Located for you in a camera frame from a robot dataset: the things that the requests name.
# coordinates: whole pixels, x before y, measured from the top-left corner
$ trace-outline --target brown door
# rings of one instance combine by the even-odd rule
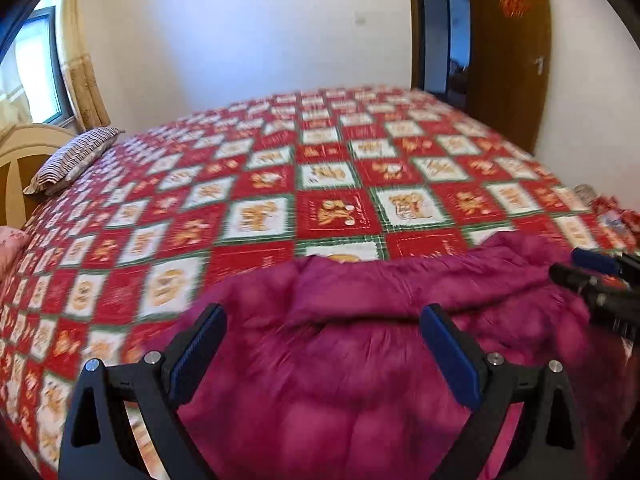
[[[532,152],[545,107],[549,0],[470,0],[466,112]]]

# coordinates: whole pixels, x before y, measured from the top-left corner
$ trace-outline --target wooden headboard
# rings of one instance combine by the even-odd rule
[[[33,175],[43,163],[75,134],[50,124],[19,124],[0,139],[0,225],[21,228],[44,199],[26,196]]]

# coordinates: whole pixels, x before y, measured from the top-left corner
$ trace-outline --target purple jacket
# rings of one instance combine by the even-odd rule
[[[149,348],[164,348],[209,303],[228,332],[179,415],[222,480],[428,478],[468,410],[454,400],[418,333],[439,303],[485,351],[564,364],[589,470],[602,478],[623,448],[620,339],[588,325],[577,296],[553,285],[568,253],[502,232],[463,256],[338,264],[310,257],[210,288]],[[493,478],[515,430],[512,406],[481,475]]]

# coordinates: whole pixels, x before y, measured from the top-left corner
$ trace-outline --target curtain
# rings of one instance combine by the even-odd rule
[[[78,0],[56,5],[56,43],[66,91],[78,126],[83,131],[108,126],[111,121],[95,82],[94,66],[84,43]]]
[[[0,139],[16,124],[32,123],[29,110],[29,101],[15,60],[14,43],[0,63]]]

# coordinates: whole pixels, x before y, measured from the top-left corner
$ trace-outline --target metal bolt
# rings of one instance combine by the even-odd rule
[[[145,363],[148,365],[154,365],[160,360],[161,357],[162,354],[158,350],[152,350],[151,352],[147,352],[145,354]]]
[[[562,371],[562,363],[560,361],[556,361],[555,359],[549,361],[549,370],[551,370],[555,374],[559,374]]]
[[[100,361],[98,359],[89,359],[85,364],[84,368],[90,372],[95,372],[100,366]]]
[[[498,354],[498,352],[491,352],[487,355],[486,360],[493,366],[500,366],[501,364],[504,364],[504,357],[502,357],[502,354]]]

